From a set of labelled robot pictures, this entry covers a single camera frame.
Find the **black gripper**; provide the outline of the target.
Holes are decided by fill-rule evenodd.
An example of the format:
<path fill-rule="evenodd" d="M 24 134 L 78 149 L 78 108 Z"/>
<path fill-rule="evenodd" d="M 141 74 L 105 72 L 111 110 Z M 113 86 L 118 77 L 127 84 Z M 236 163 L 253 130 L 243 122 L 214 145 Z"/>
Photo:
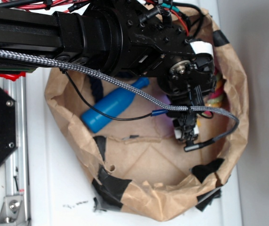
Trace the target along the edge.
<path fill-rule="evenodd" d="M 180 96 L 169 96 L 171 105 L 180 106 L 205 106 L 200 89 L 191 89 L 188 93 Z M 209 113 L 193 111 L 169 111 L 167 116 L 172 118 L 175 138 L 181 143 L 193 143 L 197 138 L 197 117 L 210 118 Z"/>

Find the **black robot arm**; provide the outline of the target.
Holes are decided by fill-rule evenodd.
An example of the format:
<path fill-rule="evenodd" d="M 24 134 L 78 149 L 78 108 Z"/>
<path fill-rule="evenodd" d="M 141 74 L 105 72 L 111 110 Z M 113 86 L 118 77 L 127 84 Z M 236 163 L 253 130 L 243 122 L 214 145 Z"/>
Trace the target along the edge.
<path fill-rule="evenodd" d="M 136 0 L 90 0 L 83 15 L 52 15 L 0 5 L 0 51 L 83 65 L 109 76 L 155 77 L 173 105 L 196 106 L 215 87 L 212 45 L 180 13 Z M 41 64 L 0 53 L 0 72 L 33 71 Z"/>

